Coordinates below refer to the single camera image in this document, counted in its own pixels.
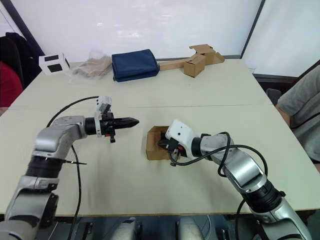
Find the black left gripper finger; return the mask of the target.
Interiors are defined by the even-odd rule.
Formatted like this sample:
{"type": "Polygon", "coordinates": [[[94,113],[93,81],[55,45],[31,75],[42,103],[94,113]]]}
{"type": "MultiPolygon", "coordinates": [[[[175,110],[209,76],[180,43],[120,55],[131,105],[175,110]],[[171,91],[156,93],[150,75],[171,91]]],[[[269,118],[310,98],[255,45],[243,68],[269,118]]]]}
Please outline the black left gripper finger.
{"type": "Polygon", "coordinates": [[[114,121],[117,124],[138,124],[140,122],[138,119],[135,119],[135,118],[132,118],[132,117],[115,118],[114,121]]]}
{"type": "Polygon", "coordinates": [[[114,124],[114,129],[126,129],[136,126],[139,121],[121,121],[114,124]]]}

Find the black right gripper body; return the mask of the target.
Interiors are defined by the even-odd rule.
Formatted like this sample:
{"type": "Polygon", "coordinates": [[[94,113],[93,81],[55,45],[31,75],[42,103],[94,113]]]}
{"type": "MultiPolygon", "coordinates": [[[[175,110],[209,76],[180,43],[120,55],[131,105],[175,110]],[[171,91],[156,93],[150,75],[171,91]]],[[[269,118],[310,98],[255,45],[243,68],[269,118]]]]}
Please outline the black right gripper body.
{"type": "Polygon", "coordinates": [[[179,142],[173,138],[170,138],[167,142],[166,149],[171,161],[177,161],[179,156],[187,157],[186,149],[179,144],[179,142]]]}

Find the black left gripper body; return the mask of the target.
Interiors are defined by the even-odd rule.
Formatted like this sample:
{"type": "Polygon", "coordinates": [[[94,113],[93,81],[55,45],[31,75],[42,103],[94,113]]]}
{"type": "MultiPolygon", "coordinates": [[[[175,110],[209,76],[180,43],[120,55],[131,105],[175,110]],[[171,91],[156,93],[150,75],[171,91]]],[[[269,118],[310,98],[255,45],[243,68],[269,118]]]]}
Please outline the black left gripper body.
{"type": "Polygon", "coordinates": [[[107,112],[103,114],[102,119],[100,120],[100,130],[101,134],[105,137],[109,137],[110,143],[115,143],[115,127],[114,127],[114,114],[112,112],[107,112]]]}

